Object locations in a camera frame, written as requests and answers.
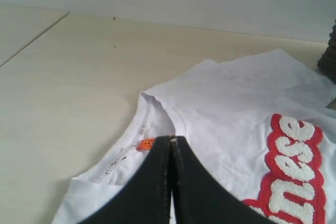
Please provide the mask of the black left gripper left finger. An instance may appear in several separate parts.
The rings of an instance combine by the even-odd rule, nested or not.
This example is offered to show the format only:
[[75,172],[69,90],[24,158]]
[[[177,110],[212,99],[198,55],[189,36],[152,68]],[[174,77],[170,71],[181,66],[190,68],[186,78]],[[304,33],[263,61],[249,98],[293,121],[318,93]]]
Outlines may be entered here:
[[169,223],[170,140],[157,137],[147,157],[126,185],[83,223]]

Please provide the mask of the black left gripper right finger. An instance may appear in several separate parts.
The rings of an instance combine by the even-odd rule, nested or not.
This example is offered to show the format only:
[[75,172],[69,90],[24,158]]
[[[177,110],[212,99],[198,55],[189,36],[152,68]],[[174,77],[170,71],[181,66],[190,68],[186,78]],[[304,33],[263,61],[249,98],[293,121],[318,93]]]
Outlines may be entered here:
[[176,223],[273,223],[224,189],[204,168],[186,138],[170,139]]

